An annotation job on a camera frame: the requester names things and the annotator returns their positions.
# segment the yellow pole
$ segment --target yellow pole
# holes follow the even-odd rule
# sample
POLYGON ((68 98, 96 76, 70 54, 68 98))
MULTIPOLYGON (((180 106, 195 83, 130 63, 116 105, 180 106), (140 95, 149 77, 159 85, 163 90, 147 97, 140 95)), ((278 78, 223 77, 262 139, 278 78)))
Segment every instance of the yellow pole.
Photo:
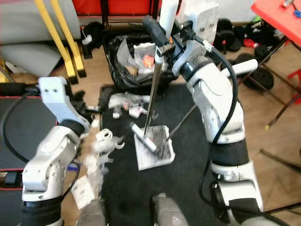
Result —
POLYGON ((72 65, 72 61, 71 61, 71 57, 69 55, 68 50, 66 50, 66 48, 64 47, 61 38, 59 36, 59 34, 57 33, 55 26, 50 18, 49 13, 47 12, 47 9, 44 5, 43 0, 34 0, 36 7, 38 8, 40 15, 49 31, 49 33, 52 36, 52 39, 55 41, 55 44, 58 48, 58 50, 60 51, 64 62, 65 62, 65 66, 66 66, 66 70, 67 70, 67 74, 69 77, 69 80, 71 82, 71 84, 76 84, 78 83, 77 77, 75 75, 75 71, 72 65))
POLYGON ((68 44, 71 48, 71 51, 73 53, 74 61, 75 61, 75 65, 76 65, 76 69, 78 71, 78 74, 79 74, 80 77, 86 77, 86 72, 84 70, 84 65, 81 61, 81 56, 80 56, 80 53, 79 53, 79 47, 78 47, 77 43, 73 40, 70 29, 68 27, 68 24, 65 20, 65 17, 63 15, 62 10, 61 10, 59 0, 51 0, 51 5, 52 5, 52 7, 55 11, 58 22, 60 23, 60 26, 61 26, 64 34, 65 34, 65 37, 66 37, 66 39, 68 41, 68 44))

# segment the white wall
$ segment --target white wall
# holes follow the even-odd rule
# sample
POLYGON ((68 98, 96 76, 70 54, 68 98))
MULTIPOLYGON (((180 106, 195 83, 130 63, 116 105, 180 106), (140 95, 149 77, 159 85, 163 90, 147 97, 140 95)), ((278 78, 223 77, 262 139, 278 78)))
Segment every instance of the white wall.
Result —
POLYGON ((252 21, 256 14, 251 10, 254 0, 206 0, 216 2, 221 6, 221 18, 228 18, 232 22, 252 21))

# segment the wooden floor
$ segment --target wooden floor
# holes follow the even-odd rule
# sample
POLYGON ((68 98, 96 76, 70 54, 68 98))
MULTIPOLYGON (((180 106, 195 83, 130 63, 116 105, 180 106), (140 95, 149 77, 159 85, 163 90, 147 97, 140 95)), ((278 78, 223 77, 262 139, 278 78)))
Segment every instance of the wooden floor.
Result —
MULTIPOLYGON (((251 48, 242 48, 237 53, 228 53, 228 59, 235 59, 242 52, 253 53, 251 48)), ((80 79, 79 84, 73 85, 73 91, 85 90, 85 100, 88 105, 96 105, 99 98, 100 87, 113 84, 111 80, 108 64, 103 49, 93 50, 93 59, 84 60, 84 67, 87 77, 80 79)), ((291 72, 301 68, 301 53, 291 44, 285 46, 273 55, 267 63, 273 70, 284 78, 291 72)), ((53 72, 53 75, 66 75, 62 66, 53 72)), ((29 74, 15 74, 12 77, 16 81, 35 82, 37 78, 29 74)), ((298 80, 291 81, 295 86, 298 80)), ((291 88, 280 82, 275 77, 275 86, 272 89, 284 101, 290 100, 295 94, 291 88)), ((245 111, 246 140, 249 156, 254 161, 255 170, 259 181, 259 186, 264 202, 264 209, 271 210, 301 202, 301 176, 300 174, 282 166, 281 164, 263 156, 259 153, 260 148, 276 154, 285 160, 301 165, 299 150, 301 148, 301 105, 292 105, 282 117, 268 130, 264 128, 282 108, 282 104, 265 92, 258 92, 249 89, 245 85, 239 86, 239 98, 245 111)), ((90 144, 94 140, 94 135, 98 131, 92 128, 91 135, 86 138, 83 144, 83 155, 90 151, 90 144)), ((69 173, 65 187, 73 179, 73 174, 69 173)), ((62 216, 66 226, 73 226, 78 219, 80 211, 77 210, 72 195, 68 195, 63 201, 62 216)), ((282 211, 275 216, 286 221, 289 225, 300 226, 300 215, 288 211, 282 211)))

